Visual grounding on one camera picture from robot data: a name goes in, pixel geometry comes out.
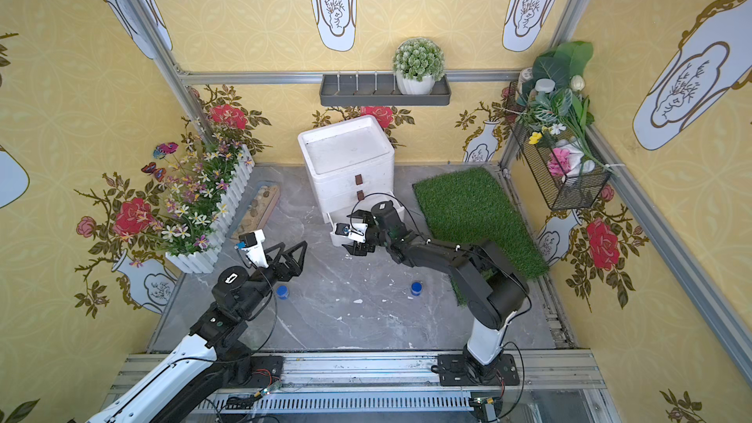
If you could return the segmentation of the blue paint can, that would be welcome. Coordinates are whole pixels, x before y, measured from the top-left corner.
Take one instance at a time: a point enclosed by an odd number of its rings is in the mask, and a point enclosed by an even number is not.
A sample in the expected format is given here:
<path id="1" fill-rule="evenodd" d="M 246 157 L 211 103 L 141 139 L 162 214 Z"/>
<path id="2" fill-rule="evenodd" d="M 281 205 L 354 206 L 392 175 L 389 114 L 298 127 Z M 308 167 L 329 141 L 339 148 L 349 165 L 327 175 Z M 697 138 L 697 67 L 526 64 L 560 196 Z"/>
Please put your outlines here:
<path id="1" fill-rule="evenodd" d="M 287 286 L 281 285 L 277 287 L 276 296 L 278 297 L 278 299 L 287 300 L 289 298 L 289 295 L 290 295 L 290 291 Z"/>
<path id="2" fill-rule="evenodd" d="M 419 282 L 419 281 L 413 282 L 413 284 L 411 284 L 411 286 L 410 286 L 409 291 L 410 291 L 411 295 L 413 295 L 414 297 L 420 296 L 422 294 L 422 291 L 423 291 L 423 285 L 422 285 L 422 283 Z"/>

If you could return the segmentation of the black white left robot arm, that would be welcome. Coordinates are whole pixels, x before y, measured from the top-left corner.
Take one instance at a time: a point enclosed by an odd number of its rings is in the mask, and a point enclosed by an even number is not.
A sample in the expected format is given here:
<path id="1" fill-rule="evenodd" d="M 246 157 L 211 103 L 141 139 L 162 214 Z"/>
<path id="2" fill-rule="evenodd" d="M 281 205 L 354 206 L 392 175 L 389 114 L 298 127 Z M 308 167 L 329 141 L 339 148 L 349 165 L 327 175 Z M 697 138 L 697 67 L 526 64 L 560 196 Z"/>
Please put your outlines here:
<path id="1" fill-rule="evenodd" d="M 250 270 L 241 251 L 240 266 L 223 270 L 213 286 L 213 303 L 188 334 L 144 378 L 91 422 L 181 422 L 223 388 L 262 386 L 250 405 L 281 383 L 282 356 L 262 356 L 241 342 L 251 321 L 277 303 L 274 286 L 302 274 L 307 242 L 287 249 L 279 243 L 260 249 L 265 268 Z"/>

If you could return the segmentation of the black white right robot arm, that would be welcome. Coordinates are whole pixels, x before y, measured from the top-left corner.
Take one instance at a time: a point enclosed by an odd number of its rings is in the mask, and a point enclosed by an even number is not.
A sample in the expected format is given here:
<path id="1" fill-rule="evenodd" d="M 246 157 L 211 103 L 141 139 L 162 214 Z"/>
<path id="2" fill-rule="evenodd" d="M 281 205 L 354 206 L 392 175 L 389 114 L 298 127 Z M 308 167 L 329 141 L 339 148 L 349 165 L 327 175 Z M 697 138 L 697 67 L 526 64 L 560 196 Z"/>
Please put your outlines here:
<path id="1" fill-rule="evenodd" d="M 432 371 L 444 387 L 518 386 L 522 363 L 504 351 L 503 340 L 511 322 L 531 305 L 523 273 L 492 241 L 479 245 L 432 240 L 410 230 L 391 201 L 371 210 L 357 210 L 334 234 L 350 240 L 346 250 L 364 257 L 382 247 L 397 264 L 429 268 L 446 274 L 473 315 L 470 338 L 459 354 L 441 354 Z"/>

